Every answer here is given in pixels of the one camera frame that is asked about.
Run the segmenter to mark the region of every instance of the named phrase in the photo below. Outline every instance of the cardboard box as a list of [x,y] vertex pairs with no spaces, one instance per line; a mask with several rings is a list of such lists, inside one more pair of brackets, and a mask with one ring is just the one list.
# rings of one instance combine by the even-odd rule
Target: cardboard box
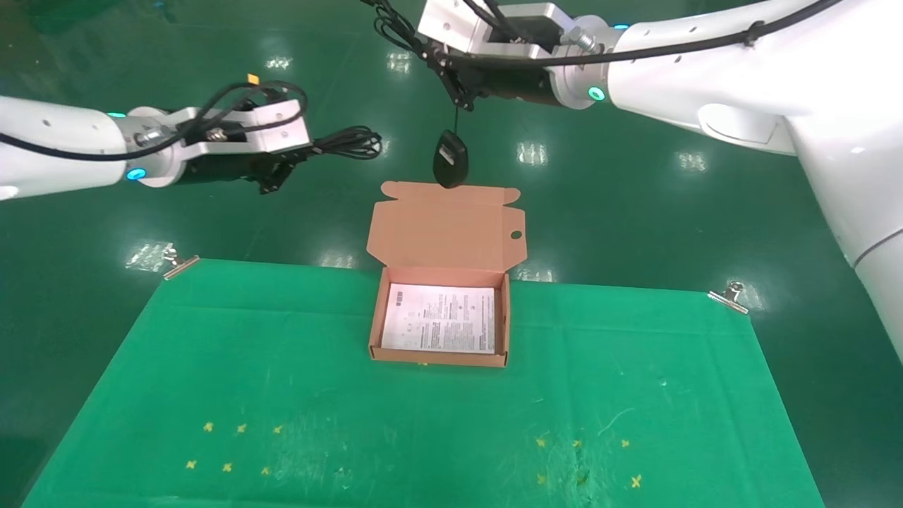
[[[382,261],[377,308],[370,331],[370,357],[390,362],[504,367],[511,328],[507,270],[526,259],[523,210],[508,208],[518,189],[436,183],[385,182],[392,201],[373,207],[367,251]],[[384,349],[389,285],[422,284],[496,289],[494,354]]]

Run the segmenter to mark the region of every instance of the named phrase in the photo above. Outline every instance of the box lid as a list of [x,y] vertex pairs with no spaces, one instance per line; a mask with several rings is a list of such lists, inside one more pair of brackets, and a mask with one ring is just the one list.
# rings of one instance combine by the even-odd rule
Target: box lid
[[373,207],[367,252],[388,267],[504,272],[526,259],[518,189],[385,182],[392,201]]

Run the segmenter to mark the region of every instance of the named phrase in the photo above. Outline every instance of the paper document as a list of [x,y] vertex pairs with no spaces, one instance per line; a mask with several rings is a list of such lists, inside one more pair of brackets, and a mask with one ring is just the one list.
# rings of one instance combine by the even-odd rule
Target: paper document
[[495,299],[492,287],[392,284],[383,347],[493,354]]

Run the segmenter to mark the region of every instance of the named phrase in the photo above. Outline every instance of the green tablecloth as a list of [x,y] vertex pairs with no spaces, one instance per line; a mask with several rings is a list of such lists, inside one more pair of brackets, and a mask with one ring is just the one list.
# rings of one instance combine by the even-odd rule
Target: green tablecloth
[[512,282],[506,369],[373,362],[378,274],[162,283],[25,507],[822,506],[746,316]]

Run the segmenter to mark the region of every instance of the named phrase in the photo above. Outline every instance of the robotic arm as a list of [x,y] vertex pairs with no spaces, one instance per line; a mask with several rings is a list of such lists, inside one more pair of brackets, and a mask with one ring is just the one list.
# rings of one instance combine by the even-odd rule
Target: robotic arm
[[[239,89],[228,108],[213,109]],[[252,100],[259,94],[262,104]],[[114,116],[0,97],[0,200],[123,180],[165,187],[244,179],[272,193],[313,155],[379,155],[380,137],[366,127],[311,140],[306,109],[303,90],[282,81],[231,85],[201,108],[140,107]]]
[[901,17],[899,0],[767,0],[626,27],[548,3],[427,0],[417,30],[420,57],[466,110],[488,96],[610,102],[798,156],[903,361]]
[[[903,360],[903,72],[893,63],[903,2],[767,0],[626,27],[549,3],[427,0],[415,31],[388,0],[362,1],[376,8],[377,31],[424,61],[464,110],[490,96],[573,109],[609,102],[798,156]],[[246,94],[213,109],[234,89]],[[143,107],[124,118],[0,98],[0,200],[124,179],[241,178],[270,193],[312,155],[379,154],[366,127],[311,141],[306,97],[288,91],[299,90],[234,85],[202,108]],[[264,104],[250,100],[259,92]]]

